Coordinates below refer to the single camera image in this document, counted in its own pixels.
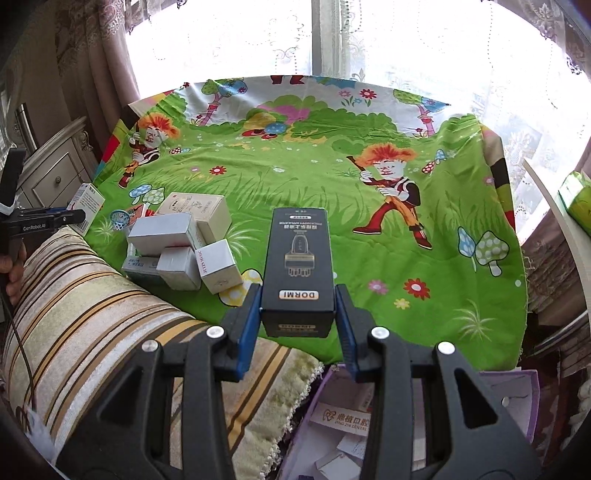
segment barcode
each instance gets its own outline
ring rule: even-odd
[[[80,229],[80,231],[85,232],[88,228],[88,220],[84,220],[84,222],[78,223],[76,226]]]

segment silver screw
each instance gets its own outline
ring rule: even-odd
[[[215,325],[213,327],[208,328],[206,333],[209,338],[220,338],[224,334],[224,331],[223,327]]]
[[[158,342],[156,340],[146,340],[142,343],[142,350],[144,352],[155,352],[158,349]]]
[[[390,336],[390,331],[384,327],[374,327],[371,329],[371,336],[378,340],[384,340]]]
[[[437,345],[437,350],[443,353],[443,355],[451,355],[456,351],[456,347],[454,347],[453,343],[451,342],[441,342],[439,345]]]

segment dresser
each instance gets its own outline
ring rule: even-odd
[[[17,189],[20,208],[65,207],[78,187],[92,181],[98,161],[78,118],[25,160]]]

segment striped fabric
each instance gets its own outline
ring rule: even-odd
[[[15,322],[34,373],[37,412],[59,449],[109,374],[148,338],[185,342],[207,324],[122,277],[70,228],[63,228],[25,266]],[[27,370],[12,331],[2,364],[12,408],[30,402]],[[224,384],[228,438],[238,479],[270,468],[291,414],[322,365],[310,355],[259,339],[239,384]],[[180,400],[175,382],[171,463],[181,466]]]

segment black box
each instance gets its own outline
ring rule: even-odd
[[[267,335],[326,337],[334,318],[326,210],[276,208],[261,300],[261,320]]]

